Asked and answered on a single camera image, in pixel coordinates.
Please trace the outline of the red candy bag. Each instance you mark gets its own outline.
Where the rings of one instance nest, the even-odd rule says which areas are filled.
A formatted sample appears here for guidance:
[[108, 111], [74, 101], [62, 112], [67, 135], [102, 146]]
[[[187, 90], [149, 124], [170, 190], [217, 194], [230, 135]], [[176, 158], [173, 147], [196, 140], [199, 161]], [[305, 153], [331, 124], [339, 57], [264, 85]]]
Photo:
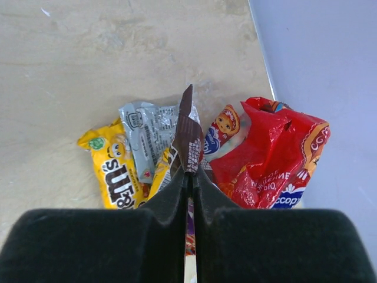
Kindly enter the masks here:
[[243, 208], [296, 207], [330, 137], [329, 123], [263, 97], [228, 104], [210, 125], [204, 157], [213, 182]]

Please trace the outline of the yellow m&m's pack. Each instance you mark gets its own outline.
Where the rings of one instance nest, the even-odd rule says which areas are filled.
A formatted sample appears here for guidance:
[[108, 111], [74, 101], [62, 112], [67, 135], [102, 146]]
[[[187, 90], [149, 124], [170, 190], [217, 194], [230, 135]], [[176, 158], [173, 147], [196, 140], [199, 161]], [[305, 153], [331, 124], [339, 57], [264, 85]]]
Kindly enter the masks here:
[[91, 129], [77, 141], [91, 153], [102, 202], [107, 209], [136, 209], [146, 203], [149, 188], [139, 182], [135, 161], [120, 118]]

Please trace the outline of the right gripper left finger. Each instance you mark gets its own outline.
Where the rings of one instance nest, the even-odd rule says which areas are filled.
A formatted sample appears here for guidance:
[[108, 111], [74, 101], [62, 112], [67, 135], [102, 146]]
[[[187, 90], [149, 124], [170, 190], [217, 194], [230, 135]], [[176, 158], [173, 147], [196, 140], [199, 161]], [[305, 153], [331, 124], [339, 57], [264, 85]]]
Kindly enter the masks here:
[[183, 282], [188, 177], [134, 210], [35, 209], [1, 249], [2, 282]]

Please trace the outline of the brown m&m's pack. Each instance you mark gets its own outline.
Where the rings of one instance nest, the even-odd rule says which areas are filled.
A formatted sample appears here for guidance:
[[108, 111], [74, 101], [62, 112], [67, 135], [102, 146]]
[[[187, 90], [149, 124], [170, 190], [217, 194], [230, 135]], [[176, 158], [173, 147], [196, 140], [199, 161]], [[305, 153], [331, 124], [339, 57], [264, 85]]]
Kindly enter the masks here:
[[204, 135], [193, 102], [193, 92], [193, 86], [189, 85], [178, 107], [176, 132], [169, 148], [169, 173], [173, 177], [182, 168], [185, 173], [195, 175], [202, 168], [213, 181], [213, 170], [204, 158]]

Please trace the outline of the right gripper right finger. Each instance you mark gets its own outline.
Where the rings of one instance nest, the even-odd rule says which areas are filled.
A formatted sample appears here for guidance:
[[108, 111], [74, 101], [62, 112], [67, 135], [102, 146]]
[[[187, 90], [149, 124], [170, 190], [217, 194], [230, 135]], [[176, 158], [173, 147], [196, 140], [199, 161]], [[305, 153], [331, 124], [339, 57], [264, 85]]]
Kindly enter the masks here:
[[199, 169], [192, 181], [198, 282], [371, 282], [360, 236], [331, 209], [243, 209]]

